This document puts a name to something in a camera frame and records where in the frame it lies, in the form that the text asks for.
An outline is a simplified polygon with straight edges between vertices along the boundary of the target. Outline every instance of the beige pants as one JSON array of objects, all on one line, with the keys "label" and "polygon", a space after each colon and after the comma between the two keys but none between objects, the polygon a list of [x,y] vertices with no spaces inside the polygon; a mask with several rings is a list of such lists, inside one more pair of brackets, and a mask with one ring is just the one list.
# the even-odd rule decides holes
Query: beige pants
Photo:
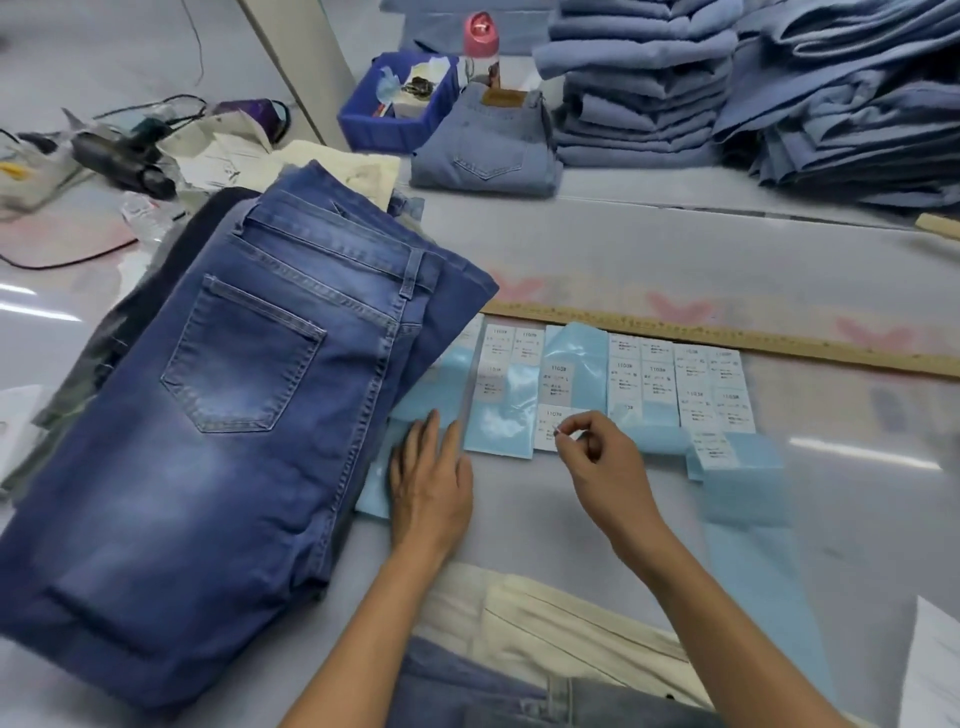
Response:
[{"label": "beige pants", "polygon": [[713,707],[676,635],[522,576],[449,564],[415,633],[542,688],[550,674],[585,677]]}]

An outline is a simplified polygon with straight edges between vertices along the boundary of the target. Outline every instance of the black device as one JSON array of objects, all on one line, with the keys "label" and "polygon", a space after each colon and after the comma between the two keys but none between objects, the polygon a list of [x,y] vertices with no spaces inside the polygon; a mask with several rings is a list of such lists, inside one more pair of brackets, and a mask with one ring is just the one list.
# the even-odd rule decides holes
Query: black device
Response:
[{"label": "black device", "polygon": [[116,140],[80,132],[72,141],[73,157],[81,166],[125,189],[170,200],[177,195],[177,187],[156,166],[160,158],[156,143],[171,131],[163,121],[148,118],[137,124],[129,136]]}]

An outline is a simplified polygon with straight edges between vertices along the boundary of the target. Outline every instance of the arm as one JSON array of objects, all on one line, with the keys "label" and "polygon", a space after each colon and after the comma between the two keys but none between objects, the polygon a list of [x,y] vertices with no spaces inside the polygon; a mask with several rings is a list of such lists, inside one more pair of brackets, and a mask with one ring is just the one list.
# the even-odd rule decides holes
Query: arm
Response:
[{"label": "arm", "polygon": [[731,728],[849,728],[670,531],[630,438],[586,412],[556,440],[584,509],[654,593]]},{"label": "arm", "polygon": [[381,728],[420,604],[467,531],[473,506],[469,459],[457,457],[460,427],[437,454],[439,417],[414,423],[390,463],[394,552],[347,629],[279,728]]}]

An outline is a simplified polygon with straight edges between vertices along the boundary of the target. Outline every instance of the left hand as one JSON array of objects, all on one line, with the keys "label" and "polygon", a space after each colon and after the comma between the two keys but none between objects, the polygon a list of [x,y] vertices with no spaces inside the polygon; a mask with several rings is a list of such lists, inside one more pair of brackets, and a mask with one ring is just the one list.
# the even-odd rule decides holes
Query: left hand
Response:
[{"label": "left hand", "polygon": [[458,456],[460,423],[446,430],[437,453],[440,415],[410,427],[390,458],[394,549],[412,543],[445,560],[460,544],[473,513],[473,468]]}]

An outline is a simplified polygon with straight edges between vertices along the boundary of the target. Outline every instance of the bottle cap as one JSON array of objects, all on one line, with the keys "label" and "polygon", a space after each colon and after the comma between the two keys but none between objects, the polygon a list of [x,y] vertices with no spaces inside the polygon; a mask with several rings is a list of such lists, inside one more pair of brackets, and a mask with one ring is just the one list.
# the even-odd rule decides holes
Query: bottle cap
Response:
[{"label": "bottle cap", "polygon": [[475,12],[464,24],[464,55],[488,59],[500,52],[500,36],[488,12]]}]

